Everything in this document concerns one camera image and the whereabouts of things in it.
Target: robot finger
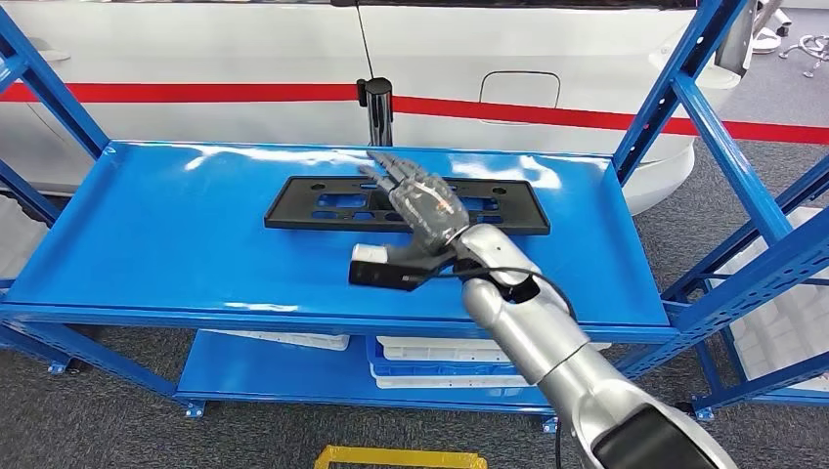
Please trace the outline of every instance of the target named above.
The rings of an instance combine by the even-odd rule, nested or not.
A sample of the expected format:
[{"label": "robot finger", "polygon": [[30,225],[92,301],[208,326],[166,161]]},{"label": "robot finger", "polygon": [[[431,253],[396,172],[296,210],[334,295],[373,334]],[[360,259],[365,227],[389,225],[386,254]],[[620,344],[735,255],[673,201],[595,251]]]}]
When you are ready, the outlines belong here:
[{"label": "robot finger", "polygon": [[410,159],[398,159],[397,160],[397,168],[401,173],[406,175],[406,177],[413,178],[417,176],[425,176],[428,173],[420,167],[419,164],[411,161]]},{"label": "robot finger", "polygon": [[418,174],[419,166],[406,159],[398,158],[392,153],[369,150],[367,154],[386,170],[395,184],[400,184],[404,179]]},{"label": "robot finger", "polygon": [[357,168],[361,173],[365,174],[366,176],[374,179],[377,183],[377,186],[383,189],[386,193],[391,192],[394,188],[397,187],[397,183],[392,181],[390,178],[378,173],[374,168],[368,165],[361,165]]}]

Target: black cable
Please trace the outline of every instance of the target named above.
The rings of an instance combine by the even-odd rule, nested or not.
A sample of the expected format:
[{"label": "black cable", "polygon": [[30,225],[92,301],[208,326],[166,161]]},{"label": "black cable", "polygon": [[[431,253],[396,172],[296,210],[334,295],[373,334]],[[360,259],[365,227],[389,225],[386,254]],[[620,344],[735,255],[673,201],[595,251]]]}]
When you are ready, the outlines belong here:
[{"label": "black cable", "polygon": [[567,312],[571,316],[575,314],[573,311],[573,304],[570,303],[570,298],[567,298],[567,295],[564,294],[564,291],[562,291],[561,288],[554,281],[552,281],[549,277],[545,277],[544,274],[539,274],[538,272],[531,271],[529,269],[524,269],[521,267],[479,267],[476,269],[467,269],[465,271],[456,271],[452,272],[451,274],[435,274],[433,276],[427,277],[426,280],[432,278],[475,277],[481,276],[483,274],[488,274],[490,272],[517,272],[519,274],[526,274],[530,277],[535,277],[549,285],[553,290],[555,290],[556,293],[558,293],[558,296],[560,296],[561,299],[564,300],[564,304],[567,306]]},{"label": "black cable", "polygon": [[561,419],[555,419],[555,469],[561,469]]}]

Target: car door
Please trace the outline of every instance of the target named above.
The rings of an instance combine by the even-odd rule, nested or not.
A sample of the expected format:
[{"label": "car door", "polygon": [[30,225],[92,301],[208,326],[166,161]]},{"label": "car door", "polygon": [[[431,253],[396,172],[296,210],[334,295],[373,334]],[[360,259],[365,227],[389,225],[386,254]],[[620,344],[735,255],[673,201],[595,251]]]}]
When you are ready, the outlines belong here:
[{"label": "car door", "polygon": [[[694,10],[665,10],[682,5],[660,0],[604,3],[371,0],[360,14],[374,74],[389,78],[396,95],[635,114]],[[710,65],[698,84],[717,106],[739,79]],[[408,114],[395,116],[394,131],[403,146],[591,153],[613,152],[624,134]],[[644,161],[677,156],[691,142],[662,135]]]},{"label": "car door", "polygon": [[[353,84],[368,76],[356,8],[73,1],[2,5],[28,37],[57,51],[62,59],[52,66],[64,82],[70,87],[94,84],[84,106],[113,139],[364,144],[368,138],[365,110],[355,101],[292,102],[289,93],[277,93],[281,97],[274,99],[268,91],[271,86]],[[171,85],[203,83],[219,86],[188,93],[187,102],[158,102],[176,92]],[[239,85],[250,83],[264,88],[240,96]],[[123,84],[142,85],[142,94],[117,86]],[[38,122],[26,124],[28,132],[60,150],[43,152],[37,143],[26,150],[21,143],[8,152],[14,136],[0,128],[0,152],[35,186],[77,186],[88,164],[67,167],[65,162],[68,155],[81,154],[79,146],[42,105],[30,106]],[[0,103],[0,115],[11,118],[18,107]]]}]

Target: gray carpet floor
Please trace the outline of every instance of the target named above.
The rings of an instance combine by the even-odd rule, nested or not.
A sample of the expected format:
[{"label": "gray carpet floor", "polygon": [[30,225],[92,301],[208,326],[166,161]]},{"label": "gray carpet floor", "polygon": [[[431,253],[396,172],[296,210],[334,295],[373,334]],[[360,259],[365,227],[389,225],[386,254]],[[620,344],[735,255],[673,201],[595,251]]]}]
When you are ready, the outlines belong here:
[{"label": "gray carpet floor", "polygon": [[[793,27],[792,35],[810,31]],[[829,73],[814,80],[797,73],[791,78],[755,79],[754,74],[771,73],[773,68],[781,72],[771,61],[775,57],[761,59],[735,97],[743,105],[723,114],[748,119],[754,93],[786,83],[791,93],[813,95],[790,114],[799,119],[796,122],[829,124]],[[822,122],[804,121],[804,116],[820,115]],[[752,120],[786,121],[767,114]],[[661,287],[745,220],[707,150],[699,144],[695,148],[697,164],[688,181],[636,217]],[[829,153],[829,147],[820,146],[745,142],[742,148],[775,193]],[[824,196],[814,204],[826,202]],[[173,378],[181,370],[192,335],[187,330],[113,327],[101,331],[100,340]],[[639,384],[668,403],[707,389],[693,354],[677,357]],[[553,467],[552,438],[540,432],[534,417],[222,403],[210,405],[201,420],[191,420],[178,407],[102,371],[53,377],[42,363],[8,351],[0,351],[0,402],[0,468],[301,468],[311,467],[326,445],[470,451],[485,457],[492,468]],[[737,405],[718,410],[716,419],[704,425],[740,467],[829,467],[829,408]],[[565,467],[579,467],[569,443],[564,440]]]},{"label": "gray carpet floor", "polygon": [[[789,37],[783,38],[777,52],[797,44],[805,34],[829,34],[829,10],[785,9],[785,12],[792,20],[792,26]],[[776,29],[779,23],[769,25]],[[806,78],[803,72],[811,68],[815,59],[794,51],[789,59],[783,60],[777,57],[777,52],[752,57],[750,71],[720,110],[722,118],[829,126],[829,71],[826,64],[814,78]]]}]

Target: silver robotic arm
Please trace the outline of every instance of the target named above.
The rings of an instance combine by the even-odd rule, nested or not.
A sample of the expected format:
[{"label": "silver robotic arm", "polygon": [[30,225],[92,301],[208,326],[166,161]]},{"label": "silver robotic arm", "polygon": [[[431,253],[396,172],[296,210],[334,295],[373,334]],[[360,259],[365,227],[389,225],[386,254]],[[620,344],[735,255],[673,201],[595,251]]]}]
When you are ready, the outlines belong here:
[{"label": "silver robotic arm", "polygon": [[352,283],[411,290],[450,264],[462,299],[578,442],[585,467],[725,469],[736,465],[687,415],[632,384],[589,345],[562,292],[501,230],[470,227],[458,197],[436,175],[388,153],[377,180],[414,230],[408,248],[355,246]]},{"label": "silver robotic arm", "polygon": [[[457,246],[460,258],[472,258],[485,268],[541,273],[491,225],[467,229]],[[509,288],[538,293],[520,303],[507,302],[502,293]],[[567,301],[551,284],[529,274],[492,272],[490,279],[467,280],[462,296],[469,315],[553,406],[562,428],[569,429],[579,445],[586,467],[736,467],[696,422],[633,385],[591,347]]]}]

